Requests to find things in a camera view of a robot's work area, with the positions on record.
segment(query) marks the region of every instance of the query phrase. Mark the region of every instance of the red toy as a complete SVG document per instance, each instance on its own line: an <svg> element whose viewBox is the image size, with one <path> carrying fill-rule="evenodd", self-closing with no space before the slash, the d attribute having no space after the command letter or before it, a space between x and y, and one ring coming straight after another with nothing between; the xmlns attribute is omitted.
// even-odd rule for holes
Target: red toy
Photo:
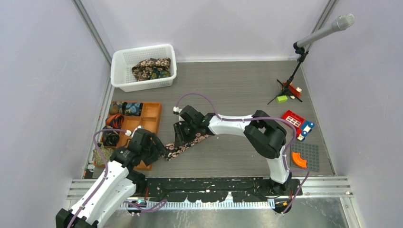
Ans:
<svg viewBox="0 0 403 228"><path fill-rule="evenodd" d="M287 85L287 82L283 82L283 86L282 89L285 87L285 85ZM290 83L289 87L288 87L292 93L292 95L296 96L296 97L301 97L301 90L296 89L293 85L292 82Z"/></svg>
<svg viewBox="0 0 403 228"><path fill-rule="evenodd" d="M315 127L313 122L307 121L301 116L293 113L291 110L286 111L281 117L283 120L287 120L292 123L297 130L297 139L304 141L305 137L311 132L312 128Z"/></svg>

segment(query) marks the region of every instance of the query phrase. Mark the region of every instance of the white plastic basket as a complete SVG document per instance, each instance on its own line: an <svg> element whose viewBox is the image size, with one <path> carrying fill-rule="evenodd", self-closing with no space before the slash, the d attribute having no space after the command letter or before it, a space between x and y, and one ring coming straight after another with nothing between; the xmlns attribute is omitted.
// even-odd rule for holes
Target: white plastic basket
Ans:
<svg viewBox="0 0 403 228"><path fill-rule="evenodd" d="M170 77L137 82L132 73L132 68L137 63L145 59L159 59L166 57L171 58L171 66L169 67L169 71L171 73ZM172 82L175 78L175 52L170 44L125 49L117 51L113 55L111 83L114 87L121 88L125 92L172 86Z"/></svg>

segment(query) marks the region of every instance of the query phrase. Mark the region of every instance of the floral cloth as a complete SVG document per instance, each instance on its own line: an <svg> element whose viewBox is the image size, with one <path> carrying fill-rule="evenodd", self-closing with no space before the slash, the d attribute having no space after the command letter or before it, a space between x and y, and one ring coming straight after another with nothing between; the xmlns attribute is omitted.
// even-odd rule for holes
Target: floral cloth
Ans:
<svg viewBox="0 0 403 228"><path fill-rule="evenodd" d="M192 142L189 142L183 146L175 147L174 143L166 144L165 147L167 149L167 153L163 154L163 157L166 158L168 161L171 160L172 158L176 158L179 154L183 153L189 147L205 140L207 137L209 137L208 134L202 135L200 133L197 133L195 139Z"/></svg>
<svg viewBox="0 0 403 228"><path fill-rule="evenodd" d="M109 108L109 114L115 115L121 113L123 115L140 116L142 109L143 103L113 101Z"/></svg>
<svg viewBox="0 0 403 228"><path fill-rule="evenodd" d="M134 66L132 68L132 73L138 82L150 79L170 77L170 65L170 58L146 59Z"/></svg>

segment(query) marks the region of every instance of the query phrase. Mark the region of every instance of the brown patterned fabric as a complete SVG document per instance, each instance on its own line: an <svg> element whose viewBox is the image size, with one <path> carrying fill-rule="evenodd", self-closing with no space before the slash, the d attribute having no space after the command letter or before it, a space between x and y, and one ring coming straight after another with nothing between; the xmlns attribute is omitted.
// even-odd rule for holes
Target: brown patterned fabric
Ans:
<svg viewBox="0 0 403 228"><path fill-rule="evenodd" d="M205 140L208 137L209 137L208 134L201 135L200 133L197 133L195 139L192 142L189 142L183 146L175 147L174 143L166 144L165 147L168 150L168 152L164 154L163 157L166 158L168 161L171 160L172 158L176 158L179 154L183 153L188 148Z"/></svg>
<svg viewBox="0 0 403 228"><path fill-rule="evenodd" d="M170 77L170 65L170 58L151 58L139 62L136 66L132 68L132 73L138 82L150 79Z"/></svg>
<svg viewBox="0 0 403 228"><path fill-rule="evenodd" d="M113 150L112 148L105 148L102 142L98 142L98 146L101 149L101 153L105 156L106 161L110 161ZM94 153L94 161L97 165L105 165L104 160L102 160L101 155L98 153L96 149L93 150Z"/></svg>

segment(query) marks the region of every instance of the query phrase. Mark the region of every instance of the silver microphone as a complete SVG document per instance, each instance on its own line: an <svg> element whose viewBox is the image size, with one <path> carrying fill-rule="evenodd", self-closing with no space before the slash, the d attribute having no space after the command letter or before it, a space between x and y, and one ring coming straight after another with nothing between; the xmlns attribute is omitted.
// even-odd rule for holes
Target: silver microphone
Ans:
<svg viewBox="0 0 403 228"><path fill-rule="evenodd" d="M323 37L326 37L334 32L346 30L354 24L354 21L354 16L351 13L340 16L335 21L333 21L331 25L325 28L321 28L311 35L295 42L294 48L302 48L303 46L322 39Z"/></svg>

